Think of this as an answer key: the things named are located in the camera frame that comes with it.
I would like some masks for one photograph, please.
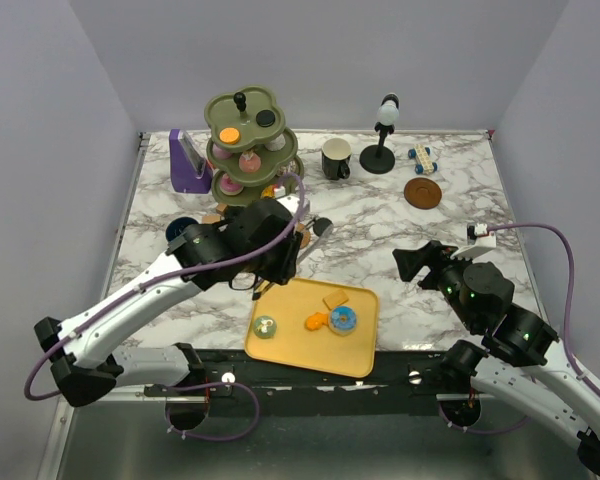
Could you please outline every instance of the orange toy piece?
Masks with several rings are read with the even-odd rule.
[[[327,325],[328,323],[328,313],[316,312],[305,320],[304,326],[307,327],[307,330],[314,331],[319,330],[323,325]]]
[[[221,142],[224,142],[228,145],[233,145],[234,143],[238,143],[240,141],[240,131],[233,127],[224,128],[220,132],[219,137]]]

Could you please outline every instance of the coffee mug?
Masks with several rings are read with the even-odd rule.
[[[351,174],[351,145],[342,138],[331,138],[322,145],[322,171],[329,180],[347,179]]]

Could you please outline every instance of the blue donut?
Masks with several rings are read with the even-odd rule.
[[[341,333],[351,333],[357,323],[356,312],[349,307],[336,307],[329,315],[331,328]]]

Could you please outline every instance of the white wall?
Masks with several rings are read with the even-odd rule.
[[[565,8],[498,125],[495,148],[517,220],[551,223],[573,246],[573,343],[600,376],[600,0]],[[562,246],[537,232],[527,245],[542,299],[561,322]]]
[[[143,130],[206,128],[214,95],[274,89],[293,127],[491,128],[566,0],[70,0]]]
[[[97,299],[136,150],[68,2],[0,0],[0,480],[35,478],[56,402],[23,397],[33,325]]]

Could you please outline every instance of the marble countertop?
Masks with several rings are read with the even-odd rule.
[[[208,132],[190,132],[201,152]],[[468,337],[460,321],[437,292],[423,292],[416,282],[398,277],[391,251],[415,249],[431,239],[466,244],[469,222],[501,224],[511,211],[488,140],[475,135],[407,135],[396,133],[386,145],[396,154],[396,167],[386,175],[365,172],[357,154],[375,143],[373,133],[296,132],[298,155],[305,164],[305,184],[313,214],[326,216],[334,231],[301,265],[298,276],[359,286],[380,299],[378,350],[442,350]],[[351,176],[327,180],[320,167],[320,147],[334,136],[352,146]],[[418,210],[403,197],[404,185],[416,176],[407,151],[421,143],[431,148],[439,171],[430,176],[442,189],[440,205]],[[166,249],[164,231],[175,218],[213,213],[212,195],[175,193],[169,178],[168,132],[151,136],[110,293],[138,275]],[[498,237],[499,248],[481,257],[494,262],[516,287],[514,301],[538,313],[518,238]],[[129,338],[128,346],[162,347],[187,342],[197,348],[242,348],[251,311],[250,293],[214,286],[195,299],[168,310]]]

